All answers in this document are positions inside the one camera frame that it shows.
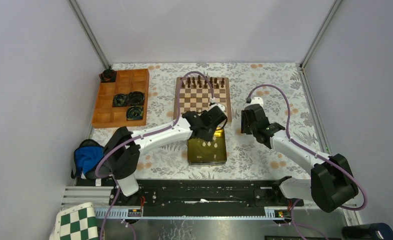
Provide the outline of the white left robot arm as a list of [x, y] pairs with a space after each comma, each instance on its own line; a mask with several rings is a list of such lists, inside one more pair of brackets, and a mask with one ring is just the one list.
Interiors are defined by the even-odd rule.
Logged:
[[111, 175], [121, 190], [120, 199], [125, 204], [135, 205], [140, 198], [139, 185], [135, 171], [140, 156], [156, 148], [189, 139], [211, 141], [218, 125], [228, 117], [226, 107], [213, 103], [202, 113], [187, 111], [171, 123], [153, 128], [129, 131], [120, 127], [104, 147], [104, 156], [98, 163], [95, 174], [104, 178], [100, 173], [103, 163], [107, 162]]

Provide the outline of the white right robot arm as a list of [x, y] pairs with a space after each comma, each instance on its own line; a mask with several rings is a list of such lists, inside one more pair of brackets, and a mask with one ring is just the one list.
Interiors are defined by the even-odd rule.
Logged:
[[241, 132], [288, 157], [310, 176], [309, 179], [285, 176], [274, 182], [271, 192], [274, 204], [284, 206], [291, 199], [308, 200], [330, 213], [359, 194], [343, 155], [331, 156], [292, 138], [284, 126], [269, 121], [260, 104], [250, 104], [241, 111]]

